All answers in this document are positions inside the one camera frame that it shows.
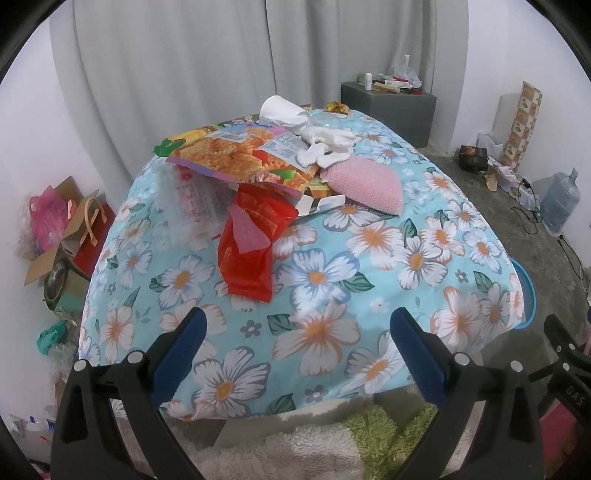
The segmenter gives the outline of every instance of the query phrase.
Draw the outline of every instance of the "grey cabinet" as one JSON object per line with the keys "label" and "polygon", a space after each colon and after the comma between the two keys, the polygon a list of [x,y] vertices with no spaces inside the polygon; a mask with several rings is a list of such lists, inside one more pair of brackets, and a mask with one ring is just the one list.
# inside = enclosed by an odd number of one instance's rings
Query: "grey cabinet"
{"label": "grey cabinet", "polygon": [[379,120],[415,148],[426,147],[429,142],[436,100],[424,92],[422,95],[368,92],[357,82],[344,82],[340,86],[342,103]]}

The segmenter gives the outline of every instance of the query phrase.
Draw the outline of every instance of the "red bag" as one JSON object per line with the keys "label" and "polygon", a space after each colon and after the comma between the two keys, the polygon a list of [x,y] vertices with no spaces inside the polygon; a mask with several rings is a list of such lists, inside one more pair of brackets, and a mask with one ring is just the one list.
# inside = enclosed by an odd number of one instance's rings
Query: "red bag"
{"label": "red bag", "polygon": [[228,293],[269,303],[273,295],[273,243],[297,217],[297,209],[280,195],[246,183],[238,187],[234,205],[250,217],[254,225],[249,228],[258,228],[270,242],[264,243],[260,249],[240,253],[230,216],[217,246],[217,265],[228,284]]}

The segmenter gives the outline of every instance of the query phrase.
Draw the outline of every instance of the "floral blanket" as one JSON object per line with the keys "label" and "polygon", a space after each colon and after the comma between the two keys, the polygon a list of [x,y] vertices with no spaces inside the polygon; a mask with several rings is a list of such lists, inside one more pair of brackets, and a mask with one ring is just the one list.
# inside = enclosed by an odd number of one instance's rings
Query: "floral blanket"
{"label": "floral blanket", "polygon": [[388,330],[397,307],[453,352],[476,352],[521,323],[509,257],[453,181],[380,122],[353,111],[343,123],[363,138],[357,155],[400,176],[400,217],[348,203],[299,219],[274,246],[272,302],[228,295],[217,240],[183,234],[160,195],[161,177],[179,167],[156,157],[135,180],[96,266],[80,356],[93,365],[121,361],[199,306],[207,338],[161,410],[226,419],[409,384]]}

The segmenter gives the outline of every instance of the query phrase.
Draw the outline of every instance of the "water jug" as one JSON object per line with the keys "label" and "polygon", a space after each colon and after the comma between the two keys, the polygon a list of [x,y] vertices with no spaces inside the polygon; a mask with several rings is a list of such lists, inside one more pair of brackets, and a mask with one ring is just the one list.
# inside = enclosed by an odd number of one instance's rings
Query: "water jug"
{"label": "water jug", "polygon": [[570,175],[561,171],[556,173],[540,203],[542,223],[552,236],[560,235],[566,220],[579,204],[581,192],[575,183],[578,175],[574,168]]}

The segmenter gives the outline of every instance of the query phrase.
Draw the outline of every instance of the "pink cushion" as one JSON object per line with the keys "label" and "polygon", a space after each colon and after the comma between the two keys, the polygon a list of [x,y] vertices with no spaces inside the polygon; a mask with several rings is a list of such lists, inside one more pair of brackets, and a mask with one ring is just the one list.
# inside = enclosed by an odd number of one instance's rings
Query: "pink cushion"
{"label": "pink cushion", "polygon": [[320,178],[334,191],[380,212],[400,215],[404,210],[400,179],[381,163],[351,155],[323,170]]}

